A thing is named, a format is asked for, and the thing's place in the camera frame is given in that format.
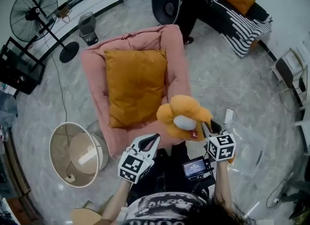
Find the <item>orange plush toy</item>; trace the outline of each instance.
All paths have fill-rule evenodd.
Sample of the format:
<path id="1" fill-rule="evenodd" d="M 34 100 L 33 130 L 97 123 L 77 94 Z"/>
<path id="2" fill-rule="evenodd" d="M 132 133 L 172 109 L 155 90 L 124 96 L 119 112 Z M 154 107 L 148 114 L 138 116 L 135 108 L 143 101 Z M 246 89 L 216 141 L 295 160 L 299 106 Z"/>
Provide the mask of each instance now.
<path id="1" fill-rule="evenodd" d="M 157 119 L 167 126 L 168 133 L 184 140 L 204 141 L 202 122 L 211 127 L 210 111 L 190 96 L 176 95 L 170 104 L 161 105 Z"/>

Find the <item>small screen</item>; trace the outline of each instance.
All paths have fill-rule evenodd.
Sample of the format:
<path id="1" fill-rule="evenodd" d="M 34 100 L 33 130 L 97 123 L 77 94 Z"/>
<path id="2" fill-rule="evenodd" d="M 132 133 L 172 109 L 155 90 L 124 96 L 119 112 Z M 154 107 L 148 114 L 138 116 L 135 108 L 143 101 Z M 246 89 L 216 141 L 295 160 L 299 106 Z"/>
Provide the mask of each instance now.
<path id="1" fill-rule="evenodd" d="M 194 175 L 205 170 L 203 159 L 184 164 L 183 167 L 186 176 Z"/>

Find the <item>wall outlet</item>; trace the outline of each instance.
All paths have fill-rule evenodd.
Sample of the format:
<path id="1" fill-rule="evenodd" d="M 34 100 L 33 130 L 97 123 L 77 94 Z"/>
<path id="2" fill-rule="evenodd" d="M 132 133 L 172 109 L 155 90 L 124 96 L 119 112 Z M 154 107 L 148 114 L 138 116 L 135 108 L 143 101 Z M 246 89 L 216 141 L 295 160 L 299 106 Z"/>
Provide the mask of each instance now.
<path id="1" fill-rule="evenodd" d="M 224 124 L 226 124 L 226 123 L 230 122 L 231 120 L 233 120 L 232 118 L 233 118 L 233 110 L 227 109 L 226 110 Z"/>

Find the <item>gray floor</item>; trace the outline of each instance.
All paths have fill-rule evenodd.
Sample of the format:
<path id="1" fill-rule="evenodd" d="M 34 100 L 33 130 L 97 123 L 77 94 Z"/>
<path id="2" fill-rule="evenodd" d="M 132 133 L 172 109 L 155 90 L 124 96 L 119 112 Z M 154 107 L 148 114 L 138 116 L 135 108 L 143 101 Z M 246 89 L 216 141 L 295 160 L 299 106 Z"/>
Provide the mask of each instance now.
<path id="1" fill-rule="evenodd" d="M 129 9 L 121 4 L 97 18 L 97 34 L 103 40 L 157 24 L 149 5 Z M 252 130 L 268 140 L 264 161 L 253 178 L 229 171 L 234 201 L 245 213 L 259 201 L 253 212 L 255 219 L 274 219 L 275 224 L 281 225 L 293 224 L 287 220 L 292 204 L 281 204 L 270 210 L 265 208 L 268 195 L 288 175 L 303 151 L 301 135 L 293 126 L 295 112 L 288 112 L 279 96 L 274 95 L 281 88 L 277 86 L 276 78 L 271 74 L 260 79 L 260 72 L 264 72 L 272 61 L 261 57 L 264 51 L 260 47 L 245 58 L 238 58 L 221 35 L 200 21 L 196 23 L 192 36 L 195 42 L 186 46 L 186 53 L 193 82 L 226 86 L 240 81 L 230 87 L 192 84 L 193 96 L 217 119 L 224 119 L 226 109 L 234 107 Z M 80 54 L 86 44 L 77 32 L 65 42 L 70 41 L 80 44 L 80 51 L 71 62 L 60 63 L 59 47 L 52 53 L 60 72 L 68 121 L 89 127 L 91 132 L 102 136 L 81 68 Z M 65 121 L 65 113 L 56 68 L 51 57 L 48 59 L 42 84 L 31 95 L 21 93 L 17 97 L 19 116 L 13 126 L 13 135 L 38 210 L 46 224 L 62 225 L 70 221 L 69 214 L 73 208 L 81 207 L 88 199 L 102 204 L 114 193 L 119 182 L 116 172 L 118 160 L 110 159 L 95 182 L 84 189 L 69 187 L 56 175 L 49 159 L 49 139 L 53 130 Z M 293 109 L 292 94 L 286 92 L 282 97 L 287 109 Z M 201 146 L 189 142 L 189 155 L 200 156 Z"/>

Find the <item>pink armchair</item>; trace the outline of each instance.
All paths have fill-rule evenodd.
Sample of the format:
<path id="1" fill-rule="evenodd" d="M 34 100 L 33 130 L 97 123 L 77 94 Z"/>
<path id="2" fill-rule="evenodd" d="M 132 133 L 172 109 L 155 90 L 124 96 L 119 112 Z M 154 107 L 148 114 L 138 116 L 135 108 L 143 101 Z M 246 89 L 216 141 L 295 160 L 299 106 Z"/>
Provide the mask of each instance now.
<path id="1" fill-rule="evenodd" d="M 104 135 L 111 157 L 123 153 L 134 138 L 140 135 L 159 133 L 160 148 L 179 144 L 182 140 L 170 137 L 163 124 L 158 121 L 139 124 L 126 129 L 109 126 L 109 92 L 106 81 L 105 49 L 148 50 L 165 49 L 168 60 L 166 75 L 166 96 L 162 104 L 169 103 L 177 94 L 191 95 L 187 59 L 184 54 L 183 39 L 177 25 L 147 28 L 125 35 L 110 38 L 93 45 L 82 53 L 82 67 L 97 110 L 100 128 Z"/>

